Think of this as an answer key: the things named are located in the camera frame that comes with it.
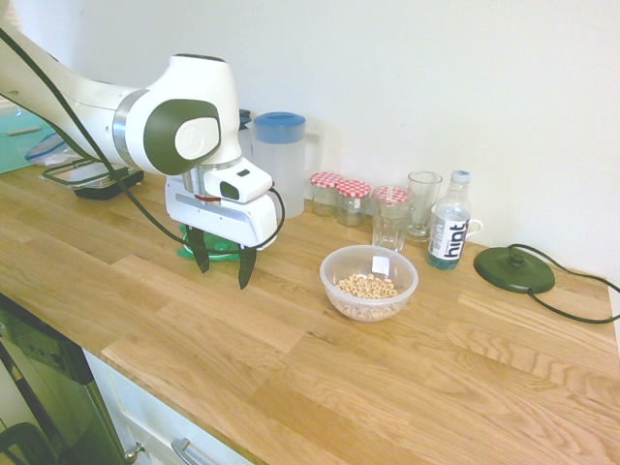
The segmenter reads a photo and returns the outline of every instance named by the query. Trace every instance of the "power cord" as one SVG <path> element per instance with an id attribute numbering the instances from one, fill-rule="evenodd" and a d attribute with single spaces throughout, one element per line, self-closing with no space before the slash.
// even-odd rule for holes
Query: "power cord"
<path id="1" fill-rule="evenodd" d="M 204 244 L 195 244 L 195 243 L 189 242 L 187 240 L 184 240 L 184 239 L 176 236 L 174 233 L 169 231 L 164 225 L 162 225 L 159 221 L 157 221 L 157 219 L 153 215 L 150 214 L 150 212 L 144 207 L 144 205 L 142 205 L 140 203 L 140 201 L 138 199 L 136 199 L 134 194 L 125 185 L 125 182 L 123 181 L 122 177 L 120 177 L 118 175 L 118 173 L 116 173 L 116 171 L 112 167 L 111 163 L 109 162 L 108 158 L 106 157 L 106 155 L 104 155 L 104 152 L 101 150 L 101 148 L 99 147 L 97 142 L 95 142 L 95 140 L 90 136 L 90 134 L 88 133 L 88 131 L 86 130 L 86 128 L 84 127 L 82 122 L 79 120 L 79 118 L 76 115 L 76 113 L 73 111 L 73 109 L 67 103 L 65 97 L 62 95 L 60 90 L 58 90 L 58 88 L 52 82 L 52 80 L 46 75 L 46 73 L 39 67 L 39 65 L 37 65 L 37 63 L 30 57 L 30 55 L 28 55 L 28 53 L 17 42 L 15 42 L 13 40 L 13 38 L 2 28 L 0 28 L 0 38 L 4 41 L 5 44 L 7 44 L 7 46 L 9 46 L 11 48 L 12 51 L 14 51 L 17 54 L 17 56 L 19 56 L 19 58 L 21 58 L 21 60 L 35 73 L 35 75 L 37 75 L 37 77 L 43 82 L 43 84 L 46 85 L 46 87 L 49 89 L 49 91 L 52 93 L 52 95 L 56 98 L 58 103 L 62 106 L 63 110 L 65 110 L 65 112 L 69 115 L 71 120 L 77 126 L 77 128 L 79 129 L 81 134 L 84 136 L 86 141 L 93 148 L 93 150 L 95 151 L 95 153 L 97 154 L 97 156 L 99 157 L 101 162 L 104 164 L 104 166 L 108 170 L 109 175 L 112 178 L 112 180 L 114 180 L 120 186 L 120 188 L 123 191 L 123 193 L 132 201 L 132 203 L 138 208 L 138 210 L 155 227 L 157 227 L 157 229 L 159 229 L 162 233 L 164 233 L 169 238 L 171 238 L 172 240 L 174 240 L 174 241 L 176 241 L 176 242 L 178 242 L 180 244 L 187 245 L 188 247 L 192 247 L 192 248 L 201 249 L 201 250 L 207 252 L 208 254 L 213 254 L 213 255 L 225 255 L 225 254 L 226 255 L 235 255 L 235 254 L 238 255 L 238 254 L 241 254 L 241 252 L 244 250 L 241 247 L 238 248 L 237 250 L 231 250 L 231 251 L 227 250 L 226 252 L 222 252 L 220 250 L 215 250 L 215 249 L 210 249 L 208 247 L 205 247 Z M 280 220 L 280 223 L 278 224 L 275 232 L 268 239 L 266 239 L 265 241 L 261 242 L 259 245 L 251 247 L 251 248 L 254 248 L 254 249 L 259 249 L 259 248 L 264 247 L 265 245 L 267 245 L 271 240 L 273 240 L 275 238 L 276 235 L 278 235 L 278 233 L 282 229 L 282 226 L 284 225 L 284 219 L 285 219 L 284 202 L 282 201 L 282 198 L 280 197 L 280 194 L 273 187 L 270 188 L 269 191 L 272 192 L 276 196 L 278 201 L 280 202 L 280 206 L 282 208 L 282 219 Z"/>
<path id="2" fill-rule="evenodd" d="M 543 257 L 543 258 L 549 260 L 551 263 L 555 264 L 562 271 L 565 271 L 565 272 L 567 272 L 569 274 L 573 274 L 575 276 L 581 276 L 582 278 L 594 279 L 595 281 L 599 281 L 599 282 L 601 282 L 601 283 L 611 287 L 615 292 L 620 293 L 620 288 L 618 288 L 618 286 L 616 286 L 615 284 L 610 283 L 606 279 L 604 279 L 604 278 L 602 278 L 600 276 L 595 276 L 593 274 L 577 273 L 576 271 L 570 271 L 569 269 L 565 268 L 564 266 L 561 266 L 559 263 L 557 263 L 555 260 L 553 260 L 547 254 L 541 252 L 538 249 L 535 249 L 534 247 L 531 247 L 529 245 L 524 245 L 524 244 L 513 244 L 513 245 L 509 245 L 508 248 L 509 249 L 511 249 L 511 248 L 525 249 L 525 250 L 529 250 L 530 252 L 534 252 L 535 254 L 540 255 L 541 257 Z M 551 310 L 552 312 L 557 313 L 558 315 L 562 315 L 563 317 L 570 318 L 571 320 L 575 320 L 577 322 L 587 323 L 589 325 L 606 325 L 608 323 L 613 323 L 616 320 L 620 319 L 620 315 L 616 315 L 615 317 L 605 318 L 604 320 L 590 320 L 589 318 L 578 317 L 577 315 L 572 315 L 570 313 L 563 312 L 562 310 L 560 310 L 558 308 L 555 308 L 555 307 L 552 307 L 548 303 L 543 302 L 542 300 L 540 300 L 536 296 L 536 294 L 534 294 L 534 291 L 531 288 L 527 290 L 527 295 L 532 297 L 536 302 L 538 302 L 544 308 L 546 308 L 548 310 Z"/>

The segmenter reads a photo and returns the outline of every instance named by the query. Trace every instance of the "hint bottle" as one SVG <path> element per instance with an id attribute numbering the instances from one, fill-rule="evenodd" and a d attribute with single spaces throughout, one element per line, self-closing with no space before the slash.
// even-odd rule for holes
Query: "hint bottle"
<path id="1" fill-rule="evenodd" d="M 472 206 L 467 200 L 470 174 L 454 171 L 446 196 L 435 207 L 428 262 L 438 269 L 455 269 L 461 259 Z"/>

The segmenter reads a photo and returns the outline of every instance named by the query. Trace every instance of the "drinking glass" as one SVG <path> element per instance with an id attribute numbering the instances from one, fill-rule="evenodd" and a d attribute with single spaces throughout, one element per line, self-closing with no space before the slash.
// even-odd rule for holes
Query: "drinking glass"
<path id="1" fill-rule="evenodd" d="M 372 245 L 400 252 L 411 217 L 413 195 L 406 187 L 382 186 L 372 194 Z"/>
<path id="2" fill-rule="evenodd" d="M 414 171 L 409 173 L 409 190 L 414 200 L 411 208 L 410 224 L 407 237 L 415 242 L 428 240 L 430 209 L 437 202 L 439 188 L 444 178 L 431 171 Z"/>

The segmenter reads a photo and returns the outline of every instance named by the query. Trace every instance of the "plastic bowl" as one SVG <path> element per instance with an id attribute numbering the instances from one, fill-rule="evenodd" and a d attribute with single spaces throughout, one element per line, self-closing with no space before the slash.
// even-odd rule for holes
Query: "plastic bowl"
<path id="1" fill-rule="evenodd" d="M 418 286 L 418 271 L 402 255 L 373 245 L 352 245 L 329 254 L 321 263 L 321 280 L 327 298 L 343 315 L 358 322 L 380 322 L 402 310 Z M 389 278 L 398 295 L 369 299 L 336 289 L 341 280 L 352 275 L 373 274 Z"/>

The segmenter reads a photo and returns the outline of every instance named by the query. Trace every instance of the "bottle label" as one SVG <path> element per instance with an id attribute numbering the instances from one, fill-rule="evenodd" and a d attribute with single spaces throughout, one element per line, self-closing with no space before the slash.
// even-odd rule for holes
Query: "bottle label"
<path id="1" fill-rule="evenodd" d="M 451 221 L 435 216 L 428 251 L 440 260 L 458 260 L 467 236 L 467 221 Z"/>

